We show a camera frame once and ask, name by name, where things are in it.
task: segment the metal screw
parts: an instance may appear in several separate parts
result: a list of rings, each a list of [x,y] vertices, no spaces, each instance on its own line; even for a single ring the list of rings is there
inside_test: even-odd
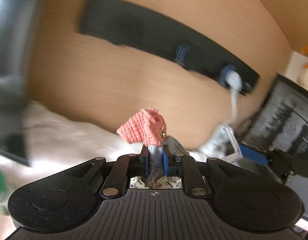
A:
[[[118,190],[114,187],[109,187],[103,190],[103,194],[106,196],[115,196],[118,193]]]
[[[184,155],[183,153],[177,153],[177,154],[175,154],[175,155],[174,155],[174,160],[175,160],[176,162],[178,162],[178,163],[182,162],[182,156],[183,156],[183,155]]]
[[[201,188],[201,187],[195,187],[194,189],[191,190],[193,195],[196,196],[203,196],[207,193],[206,189]]]

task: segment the white cord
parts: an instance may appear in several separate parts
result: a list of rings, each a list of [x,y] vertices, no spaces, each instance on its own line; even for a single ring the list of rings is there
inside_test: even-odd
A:
[[[235,123],[237,118],[237,96],[238,91],[231,89],[231,105],[232,105],[232,119],[231,123]]]
[[[237,96],[242,90],[242,79],[236,71],[232,70],[226,75],[225,80],[231,87],[232,119],[230,123],[235,123],[237,117]]]

